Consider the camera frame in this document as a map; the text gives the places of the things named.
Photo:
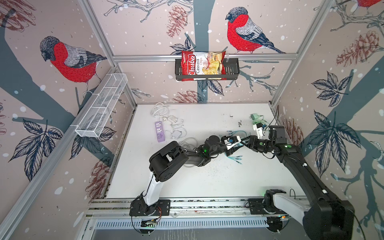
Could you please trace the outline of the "white blue power strip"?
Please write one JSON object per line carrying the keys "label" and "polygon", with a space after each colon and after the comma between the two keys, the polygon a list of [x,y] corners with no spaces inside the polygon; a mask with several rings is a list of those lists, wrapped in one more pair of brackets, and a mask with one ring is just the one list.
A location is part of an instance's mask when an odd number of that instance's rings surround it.
{"label": "white blue power strip", "polygon": [[198,146],[198,141],[195,138],[187,138],[178,142],[178,144],[187,149],[188,153],[193,152],[196,154],[196,156],[189,156],[189,160],[184,165],[185,168],[203,167],[220,154],[225,153],[226,156],[230,156],[242,147],[239,136],[219,138],[212,135],[200,146]]}

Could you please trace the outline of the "teal charger with cable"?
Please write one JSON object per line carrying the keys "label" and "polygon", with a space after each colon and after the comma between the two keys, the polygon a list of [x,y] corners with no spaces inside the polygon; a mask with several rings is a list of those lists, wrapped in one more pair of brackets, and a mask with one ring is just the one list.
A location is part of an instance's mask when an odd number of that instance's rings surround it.
{"label": "teal charger with cable", "polygon": [[235,147],[233,147],[233,148],[230,148],[229,150],[227,150],[226,152],[225,152],[225,155],[227,156],[227,158],[229,158],[229,159],[231,159],[231,160],[233,160],[233,161],[235,161],[236,163],[238,163],[238,164],[242,164],[241,163],[241,160],[242,160],[242,155],[239,155],[239,156],[235,156],[234,155],[234,153],[237,151],[237,150],[239,150],[239,149],[241,149],[243,147],[243,145],[242,144],[238,144],[238,145],[236,145]]}

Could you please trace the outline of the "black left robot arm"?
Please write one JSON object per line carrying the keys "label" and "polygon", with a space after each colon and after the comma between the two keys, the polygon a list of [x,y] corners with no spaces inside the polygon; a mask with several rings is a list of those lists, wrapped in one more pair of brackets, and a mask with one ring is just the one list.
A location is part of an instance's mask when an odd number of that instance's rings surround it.
{"label": "black left robot arm", "polygon": [[150,157],[151,178],[141,198],[148,207],[155,205],[160,199],[164,182],[173,177],[183,165],[203,167],[219,155],[229,154],[240,142],[239,136],[219,138],[213,135],[207,138],[203,145],[191,150],[172,141]]}

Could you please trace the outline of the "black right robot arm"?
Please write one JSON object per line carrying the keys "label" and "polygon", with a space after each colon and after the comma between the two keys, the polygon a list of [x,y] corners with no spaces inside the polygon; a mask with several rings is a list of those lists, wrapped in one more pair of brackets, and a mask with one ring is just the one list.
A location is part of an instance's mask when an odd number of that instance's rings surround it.
{"label": "black right robot arm", "polygon": [[355,219],[354,207],[326,187],[307,165],[301,149],[288,144],[282,135],[283,130],[282,126],[274,126],[269,139],[249,136],[242,139],[241,143],[254,152],[273,154],[295,177],[309,203],[304,204],[283,190],[267,190],[263,201],[265,211],[285,212],[304,227],[311,240],[350,240]]}

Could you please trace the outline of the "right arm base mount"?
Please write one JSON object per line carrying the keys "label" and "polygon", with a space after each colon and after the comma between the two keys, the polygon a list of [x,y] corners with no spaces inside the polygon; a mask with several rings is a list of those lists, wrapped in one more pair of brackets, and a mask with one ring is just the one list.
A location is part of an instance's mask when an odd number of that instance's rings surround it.
{"label": "right arm base mount", "polygon": [[248,199],[245,208],[250,210],[251,215],[287,215],[286,212],[276,208],[273,203],[263,198]]}

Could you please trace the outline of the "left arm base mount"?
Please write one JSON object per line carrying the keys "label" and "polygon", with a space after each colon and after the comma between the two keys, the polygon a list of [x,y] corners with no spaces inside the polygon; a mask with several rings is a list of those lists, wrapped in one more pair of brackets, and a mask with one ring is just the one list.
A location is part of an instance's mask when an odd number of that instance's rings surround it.
{"label": "left arm base mount", "polygon": [[168,216],[170,214],[171,201],[158,200],[153,205],[147,205],[142,198],[134,199],[130,205],[131,217]]}

